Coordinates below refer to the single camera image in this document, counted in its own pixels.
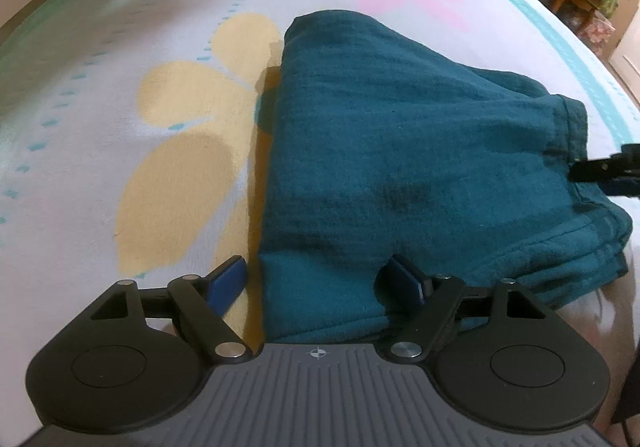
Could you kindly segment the teal pants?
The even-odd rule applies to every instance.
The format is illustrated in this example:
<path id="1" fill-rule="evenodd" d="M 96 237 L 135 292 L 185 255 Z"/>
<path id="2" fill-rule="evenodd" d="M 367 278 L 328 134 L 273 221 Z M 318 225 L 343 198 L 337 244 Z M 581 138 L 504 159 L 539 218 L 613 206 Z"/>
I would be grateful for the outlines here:
<path id="1" fill-rule="evenodd" d="M 630 216 L 568 179 L 585 106 L 531 78 L 463 66 L 364 14 L 285 33 L 258 259 L 270 342 L 386 329 L 374 292 L 393 255 L 560 308 L 626 274 Z"/>

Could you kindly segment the wooden side table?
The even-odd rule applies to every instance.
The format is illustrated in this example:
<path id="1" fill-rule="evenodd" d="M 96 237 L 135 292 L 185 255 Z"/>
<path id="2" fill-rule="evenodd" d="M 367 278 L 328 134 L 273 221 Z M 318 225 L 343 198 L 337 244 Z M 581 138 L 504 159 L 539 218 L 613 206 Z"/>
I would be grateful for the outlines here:
<path id="1" fill-rule="evenodd" d="M 579 35 L 588 28 L 598 12 L 598 7 L 590 0 L 550 0 L 550 10 L 559 19 L 562 19 L 562 12 L 574 14 L 577 17 L 576 24 L 569 24 L 568 27 L 575 35 Z"/>

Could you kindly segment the floral light blue bedsheet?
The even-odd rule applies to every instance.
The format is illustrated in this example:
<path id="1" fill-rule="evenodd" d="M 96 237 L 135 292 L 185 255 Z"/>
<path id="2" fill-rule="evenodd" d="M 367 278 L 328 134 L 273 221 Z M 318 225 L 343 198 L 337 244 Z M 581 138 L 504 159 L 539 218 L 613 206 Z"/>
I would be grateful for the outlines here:
<path id="1" fill-rule="evenodd" d="M 284 37 L 358 12 L 451 61 L 531 78 L 587 112 L 587 152 L 639 138 L 639 112 L 536 0 L 51 0 L 1 48 L 1 441 L 39 421 L 35 353 L 113 282 L 205 275 L 232 255 L 250 285 L 228 314 L 265 337 L 262 239 Z M 623 279 L 563 307 L 620 380 L 639 335 L 639 205 Z"/>

